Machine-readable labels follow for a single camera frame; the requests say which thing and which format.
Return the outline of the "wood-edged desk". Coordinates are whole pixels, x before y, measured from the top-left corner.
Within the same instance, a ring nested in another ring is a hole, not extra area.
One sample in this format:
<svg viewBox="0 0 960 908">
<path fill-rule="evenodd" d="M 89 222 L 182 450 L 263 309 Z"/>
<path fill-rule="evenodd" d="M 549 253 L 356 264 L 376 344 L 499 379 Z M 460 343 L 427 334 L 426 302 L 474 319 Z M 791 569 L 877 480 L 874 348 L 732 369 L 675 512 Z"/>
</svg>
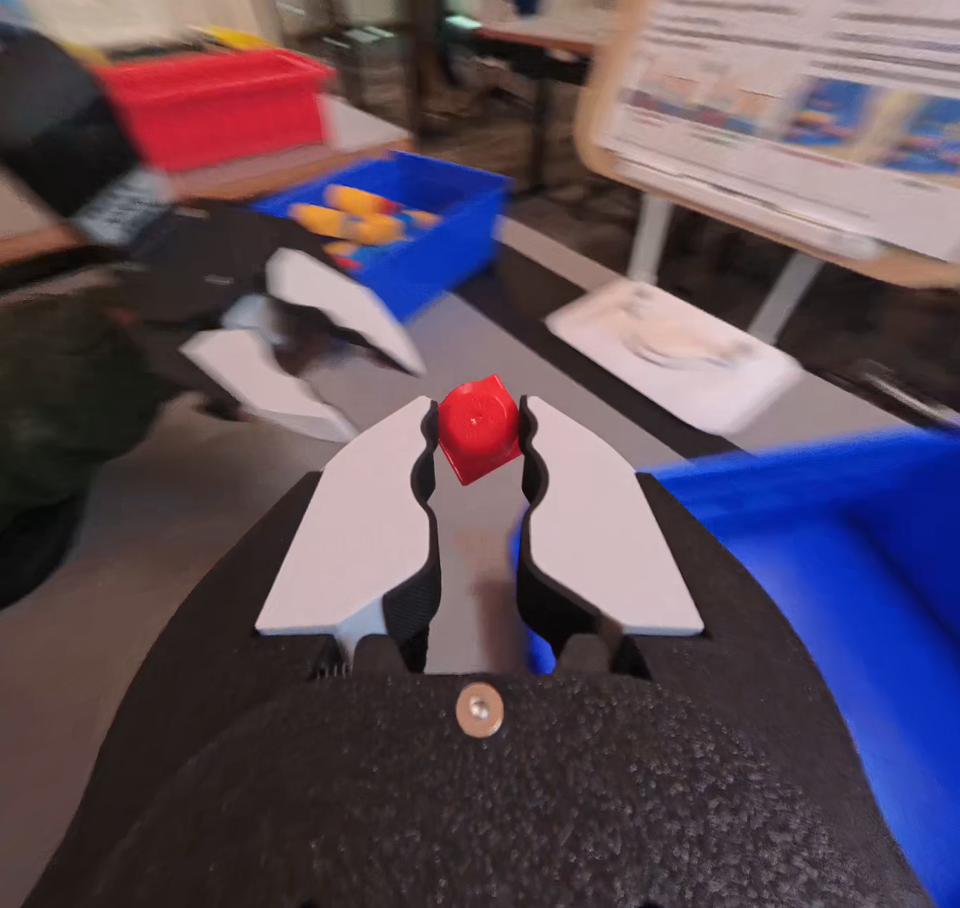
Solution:
<svg viewBox="0 0 960 908">
<path fill-rule="evenodd" d="M 518 66 L 520 74 L 534 83 L 526 187 L 514 193 L 517 199 L 546 191 L 548 134 L 555 87 L 585 85 L 605 30 L 604 18 L 603 12 L 565 18 L 535 16 L 482 24 L 472 32 L 470 43 L 476 53 Z"/>
<path fill-rule="evenodd" d="M 319 99 L 327 124 L 325 144 L 246 157 L 166 175 L 177 198 L 248 200 L 273 194 L 364 160 L 413 146 L 406 130 L 339 98 Z M 1 265 L 12 265 L 80 245 L 80 236 L 5 170 L 1 173 Z"/>
</svg>

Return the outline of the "poster board stand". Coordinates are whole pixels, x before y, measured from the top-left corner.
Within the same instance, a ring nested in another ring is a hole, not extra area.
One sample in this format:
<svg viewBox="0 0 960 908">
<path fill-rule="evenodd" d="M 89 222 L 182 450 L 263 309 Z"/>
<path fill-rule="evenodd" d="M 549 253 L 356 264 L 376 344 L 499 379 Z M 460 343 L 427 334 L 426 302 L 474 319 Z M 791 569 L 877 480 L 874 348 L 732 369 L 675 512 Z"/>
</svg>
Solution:
<svg viewBox="0 0 960 908">
<path fill-rule="evenodd" d="M 575 143 L 642 192 L 627 280 L 548 329 L 707 434 L 795 386 L 776 340 L 826 264 L 958 286 L 958 0 L 619 0 Z M 657 289 L 687 209 L 791 255 L 746 333 Z"/>
</svg>

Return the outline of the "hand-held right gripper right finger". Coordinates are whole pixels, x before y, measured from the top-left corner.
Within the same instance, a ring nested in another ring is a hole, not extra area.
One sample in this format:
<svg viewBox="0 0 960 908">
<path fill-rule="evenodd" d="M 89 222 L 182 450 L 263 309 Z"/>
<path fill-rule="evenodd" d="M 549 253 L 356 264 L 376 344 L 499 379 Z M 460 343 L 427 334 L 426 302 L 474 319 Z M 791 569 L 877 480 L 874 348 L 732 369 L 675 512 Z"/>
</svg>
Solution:
<svg viewBox="0 0 960 908">
<path fill-rule="evenodd" d="M 539 396 L 519 403 L 516 602 L 552 650 L 575 635 L 697 637 L 706 624 L 638 473 L 598 434 Z"/>
</svg>

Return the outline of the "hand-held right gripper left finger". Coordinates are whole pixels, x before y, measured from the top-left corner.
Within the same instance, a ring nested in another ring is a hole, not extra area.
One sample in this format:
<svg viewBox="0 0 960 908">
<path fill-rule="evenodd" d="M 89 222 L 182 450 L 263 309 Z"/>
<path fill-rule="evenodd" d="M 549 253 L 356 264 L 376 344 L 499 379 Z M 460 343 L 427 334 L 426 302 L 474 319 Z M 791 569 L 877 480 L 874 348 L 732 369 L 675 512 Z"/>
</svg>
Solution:
<svg viewBox="0 0 960 908">
<path fill-rule="evenodd" d="M 392 639 L 426 667 L 441 601 L 435 489 L 438 406 L 391 413 L 330 459 L 255 621 L 261 636 L 327 635 L 345 662 L 360 641 Z"/>
</svg>

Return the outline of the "red plastic bin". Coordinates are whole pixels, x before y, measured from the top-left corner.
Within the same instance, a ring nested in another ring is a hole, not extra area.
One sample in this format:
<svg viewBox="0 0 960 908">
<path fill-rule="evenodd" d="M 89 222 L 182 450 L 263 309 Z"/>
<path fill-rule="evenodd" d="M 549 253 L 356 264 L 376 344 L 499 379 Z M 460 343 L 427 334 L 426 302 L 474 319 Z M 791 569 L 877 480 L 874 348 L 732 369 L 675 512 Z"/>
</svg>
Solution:
<svg viewBox="0 0 960 908">
<path fill-rule="evenodd" d="M 94 74 L 139 157 L 167 173 L 322 144 L 321 98 L 336 77 L 282 49 L 169 55 Z"/>
</svg>

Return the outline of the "black mesh pad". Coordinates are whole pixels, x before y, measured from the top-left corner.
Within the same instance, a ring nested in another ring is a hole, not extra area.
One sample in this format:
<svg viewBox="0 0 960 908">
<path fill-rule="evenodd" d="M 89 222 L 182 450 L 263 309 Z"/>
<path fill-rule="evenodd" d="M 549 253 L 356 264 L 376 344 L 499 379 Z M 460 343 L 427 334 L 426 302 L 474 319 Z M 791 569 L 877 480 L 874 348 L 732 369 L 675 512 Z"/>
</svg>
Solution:
<svg viewBox="0 0 960 908">
<path fill-rule="evenodd" d="M 20 512 L 1 531 L 1 608 L 24 599 L 62 565 L 72 550 L 89 490 Z"/>
</svg>

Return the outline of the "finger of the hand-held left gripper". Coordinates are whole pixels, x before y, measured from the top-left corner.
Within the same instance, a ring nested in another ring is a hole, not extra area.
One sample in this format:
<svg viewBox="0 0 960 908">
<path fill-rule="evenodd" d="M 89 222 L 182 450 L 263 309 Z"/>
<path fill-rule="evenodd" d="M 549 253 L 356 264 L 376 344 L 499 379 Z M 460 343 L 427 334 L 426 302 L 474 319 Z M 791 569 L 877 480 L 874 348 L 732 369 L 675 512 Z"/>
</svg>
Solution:
<svg viewBox="0 0 960 908">
<path fill-rule="evenodd" d="M 350 443 L 358 432 L 320 401 L 301 379 L 285 373 L 258 332 L 219 329 L 201 332 L 180 353 L 259 418 L 318 441 Z"/>
<path fill-rule="evenodd" d="M 266 289 L 283 304 L 318 314 L 334 338 L 364 348 L 415 377 L 426 363 L 379 296 L 335 266 L 282 248 L 265 266 Z"/>
</svg>

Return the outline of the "red mega block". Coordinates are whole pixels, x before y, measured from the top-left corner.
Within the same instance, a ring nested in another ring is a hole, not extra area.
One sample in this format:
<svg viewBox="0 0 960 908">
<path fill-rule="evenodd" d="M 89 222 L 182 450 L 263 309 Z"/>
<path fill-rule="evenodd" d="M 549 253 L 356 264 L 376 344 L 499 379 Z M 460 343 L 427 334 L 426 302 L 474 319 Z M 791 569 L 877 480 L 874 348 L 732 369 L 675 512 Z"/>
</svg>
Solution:
<svg viewBox="0 0 960 908">
<path fill-rule="evenodd" d="M 520 410 L 497 374 L 453 389 L 438 405 L 438 447 L 468 486 L 519 458 Z"/>
</svg>

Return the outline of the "blue plastic bin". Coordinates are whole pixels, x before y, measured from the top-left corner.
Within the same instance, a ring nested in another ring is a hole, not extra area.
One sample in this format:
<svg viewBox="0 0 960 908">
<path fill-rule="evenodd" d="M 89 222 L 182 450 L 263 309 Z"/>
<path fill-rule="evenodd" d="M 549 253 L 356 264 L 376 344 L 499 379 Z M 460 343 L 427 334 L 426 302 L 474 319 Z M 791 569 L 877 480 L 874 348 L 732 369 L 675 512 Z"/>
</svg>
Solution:
<svg viewBox="0 0 960 908">
<path fill-rule="evenodd" d="M 352 243 L 335 266 L 370 288 L 401 321 L 483 271 L 498 253 L 498 220 L 512 182 L 504 175 L 421 155 L 391 152 L 344 170 L 267 194 L 250 207 L 286 218 L 298 204 L 328 207 L 325 193 L 344 187 L 399 206 L 396 216 L 425 212 L 428 226 L 405 225 L 404 237 L 385 245 Z"/>
<path fill-rule="evenodd" d="M 545 894 L 589 906 L 958 906 L 958 440 L 637 472 L 705 623 L 575 635 Z"/>
</svg>

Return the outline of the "pile of mega blocks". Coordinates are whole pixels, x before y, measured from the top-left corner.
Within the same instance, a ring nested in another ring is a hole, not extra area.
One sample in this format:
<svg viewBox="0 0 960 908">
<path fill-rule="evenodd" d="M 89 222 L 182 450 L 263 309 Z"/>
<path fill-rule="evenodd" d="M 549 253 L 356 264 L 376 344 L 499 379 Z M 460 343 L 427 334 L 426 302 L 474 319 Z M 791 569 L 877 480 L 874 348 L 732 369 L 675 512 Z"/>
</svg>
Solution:
<svg viewBox="0 0 960 908">
<path fill-rule="evenodd" d="M 419 240 L 443 222 L 440 215 L 343 185 L 330 185 L 321 204 L 290 204 L 286 215 L 324 239 L 325 253 L 337 266 L 356 272 Z"/>
</svg>

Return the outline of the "person's left forearm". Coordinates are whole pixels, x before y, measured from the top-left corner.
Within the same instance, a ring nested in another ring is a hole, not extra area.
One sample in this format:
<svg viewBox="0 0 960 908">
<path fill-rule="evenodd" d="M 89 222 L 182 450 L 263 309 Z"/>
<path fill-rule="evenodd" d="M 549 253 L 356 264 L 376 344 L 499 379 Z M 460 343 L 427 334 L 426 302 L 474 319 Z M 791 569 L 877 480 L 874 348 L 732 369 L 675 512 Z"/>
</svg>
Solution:
<svg viewBox="0 0 960 908">
<path fill-rule="evenodd" d="M 151 362 L 114 287 L 35 293 L 1 310 L 1 527 L 83 492 L 182 388 Z"/>
</svg>

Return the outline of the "yellow plastic bin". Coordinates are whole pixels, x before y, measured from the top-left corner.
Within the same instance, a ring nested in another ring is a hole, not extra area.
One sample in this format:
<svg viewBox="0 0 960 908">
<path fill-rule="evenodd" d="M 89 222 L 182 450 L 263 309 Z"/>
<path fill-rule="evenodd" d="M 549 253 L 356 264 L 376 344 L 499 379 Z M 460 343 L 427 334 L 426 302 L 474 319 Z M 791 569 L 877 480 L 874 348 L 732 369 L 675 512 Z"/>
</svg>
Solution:
<svg viewBox="0 0 960 908">
<path fill-rule="evenodd" d="M 193 28 L 198 40 L 210 49 L 228 51 L 273 50 L 277 44 L 236 28 L 222 26 L 196 26 Z"/>
</svg>

